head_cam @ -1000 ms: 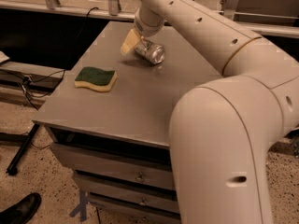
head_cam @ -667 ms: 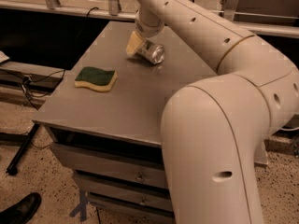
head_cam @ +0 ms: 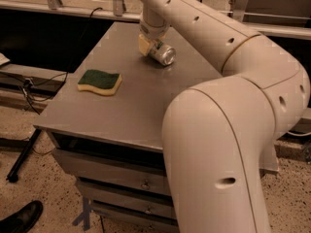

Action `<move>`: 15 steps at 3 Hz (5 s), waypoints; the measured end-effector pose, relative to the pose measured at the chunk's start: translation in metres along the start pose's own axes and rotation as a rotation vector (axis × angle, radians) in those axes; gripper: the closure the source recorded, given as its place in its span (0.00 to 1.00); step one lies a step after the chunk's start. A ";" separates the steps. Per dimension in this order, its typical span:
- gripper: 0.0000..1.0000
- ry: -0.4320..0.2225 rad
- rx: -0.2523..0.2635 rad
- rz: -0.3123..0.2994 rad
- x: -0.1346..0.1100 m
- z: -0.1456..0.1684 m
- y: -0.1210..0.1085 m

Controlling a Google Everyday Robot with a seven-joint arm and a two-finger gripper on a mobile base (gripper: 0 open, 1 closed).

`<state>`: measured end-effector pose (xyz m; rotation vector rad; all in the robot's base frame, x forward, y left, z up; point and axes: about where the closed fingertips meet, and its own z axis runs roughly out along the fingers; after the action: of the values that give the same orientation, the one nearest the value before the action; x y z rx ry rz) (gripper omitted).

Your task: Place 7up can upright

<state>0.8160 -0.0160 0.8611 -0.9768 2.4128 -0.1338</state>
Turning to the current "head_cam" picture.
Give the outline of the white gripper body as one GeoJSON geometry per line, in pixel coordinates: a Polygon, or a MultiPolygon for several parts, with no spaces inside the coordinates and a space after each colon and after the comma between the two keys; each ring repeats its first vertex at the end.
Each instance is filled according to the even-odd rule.
{"type": "Polygon", "coordinates": [[[140,17],[140,30],[150,40],[163,40],[168,29],[168,22],[158,15],[140,17]]]}

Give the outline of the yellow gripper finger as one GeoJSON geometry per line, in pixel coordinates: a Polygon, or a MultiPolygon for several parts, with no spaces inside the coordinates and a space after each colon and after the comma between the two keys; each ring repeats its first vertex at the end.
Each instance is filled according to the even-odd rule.
{"type": "Polygon", "coordinates": [[[153,42],[145,37],[143,34],[138,36],[138,47],[139,51],[144,55],[147,56],[153,46],[153,42]]]}

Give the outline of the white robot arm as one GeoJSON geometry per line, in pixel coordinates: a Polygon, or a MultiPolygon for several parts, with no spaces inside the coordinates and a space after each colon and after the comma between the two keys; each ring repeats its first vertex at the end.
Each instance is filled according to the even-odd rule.
{"type": "Polygon", "coordinates": [[[151,38],[171,25],[219,73],[181,92],[162,125],[180,233],[271,233],[260,168],[310,98],[303,66],[250,27],[196,0],[141,0],[151,38]]]}

